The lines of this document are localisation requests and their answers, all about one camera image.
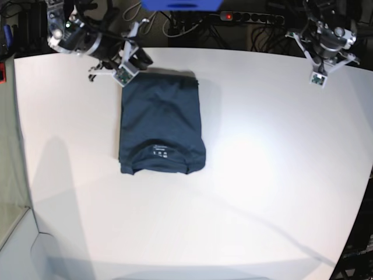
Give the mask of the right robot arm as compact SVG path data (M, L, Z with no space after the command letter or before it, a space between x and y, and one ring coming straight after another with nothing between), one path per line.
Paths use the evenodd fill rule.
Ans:
M139 45L141 28L150 23L149 18L133 22L122 34L109 30L119 14L112 1L101 20L85 16L97 9L93 1L46 1L48 45L58 53L85 55L98 60L88 71L89 81L108 75L125 87L140 72L153 64L152 59Z

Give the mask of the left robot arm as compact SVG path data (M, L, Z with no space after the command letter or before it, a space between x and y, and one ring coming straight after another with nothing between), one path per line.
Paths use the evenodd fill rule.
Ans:
M328 76L349 63L360 64L350 52L357 41L357 24L346 14L346 1L302 1L302 26L288 29L311 63L310 84L325 87Z

